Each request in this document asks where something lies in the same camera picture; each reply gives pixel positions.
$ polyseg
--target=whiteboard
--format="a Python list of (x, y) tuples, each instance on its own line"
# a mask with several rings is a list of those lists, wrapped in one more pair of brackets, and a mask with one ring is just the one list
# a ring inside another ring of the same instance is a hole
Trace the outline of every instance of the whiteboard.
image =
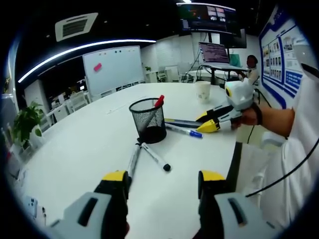
[(139, 46), (109, 48), (82, 58), (92, 96), (144, 79)]

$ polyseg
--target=monitor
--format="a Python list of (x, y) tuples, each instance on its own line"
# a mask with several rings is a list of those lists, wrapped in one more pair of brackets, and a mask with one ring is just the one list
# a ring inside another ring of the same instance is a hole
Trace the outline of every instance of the monitor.
[(223, 45), (200, 42), (199, 49), (201, 51), (204, 62), (229, 63), (226, 49)]
[(236, 10), (206, 3), (177, 3), (182, 31), (240, 35)]
[(247, 48), (246, 31), (240, 30), (240, 37), (229, 34), (220, 34), (220, 44), (226, 48)]

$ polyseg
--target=white cup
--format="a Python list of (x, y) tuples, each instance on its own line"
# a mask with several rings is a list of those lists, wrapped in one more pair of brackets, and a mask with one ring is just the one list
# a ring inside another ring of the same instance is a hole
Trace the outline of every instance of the white cup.
[(208, 81), (197, 81), (195, 83), (196, 95), (202, 104), (209, 102), (209, 93), (210, 93), (210, 82)]

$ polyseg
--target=ceiling light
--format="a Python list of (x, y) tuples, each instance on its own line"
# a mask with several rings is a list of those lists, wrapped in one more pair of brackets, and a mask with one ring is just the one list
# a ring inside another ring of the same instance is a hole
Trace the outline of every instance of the ceiling light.
[(155, 43), (156, 41), (153, 41), (153, 40), (139, 40), (139, 39), (127, 39), (127, 40), (100, 41), (100, 42), (86, 44), (86, 45), (83, 45), (83, 46), (78, 46), (78, 47), (63, 51), (63, 52), (61, 52), (59, 54), (56, 54), (56, 55), (46, 59), (45, 61), (42, 61), (40, 64), (38, 64), (37, 66), (33, 67), (24, 76), (22, 76), (20, 78), (20, 80), (18, 80), (18, 82), (21, 83), (31, 73), (33, 73), (34, 71), (39, 69), (41, 66), (44, 66), (46, 63), (48, 63), (50, 61), (53, 61), (54, 59), (56, 59), (56, 58), (58, 58), (60, 56), (63, 56), (65, 54), (68, 54), (70, 52), (73, 52), (73, 51), (76, 51), (76, 50), (80, 50), (80, 49), (83, 49), (83, 48), (87, 48), (87, 47), (90, 47), (90, 46), (97, 46), (97, 45), (103, 45), (103, 44), (109, 44), (109, 43), (122, 43), (122, 42), (149, 42), (149, 43)]

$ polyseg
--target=mesh pen holder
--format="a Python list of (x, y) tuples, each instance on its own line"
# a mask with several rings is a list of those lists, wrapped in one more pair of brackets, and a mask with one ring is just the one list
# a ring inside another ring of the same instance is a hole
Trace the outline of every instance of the mesh pen holder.
[(163, 104), (154, 106), (158, 99), (143, 99), (131, 104), (129, 108), (141, 142), (157, 143), (166, 137)]

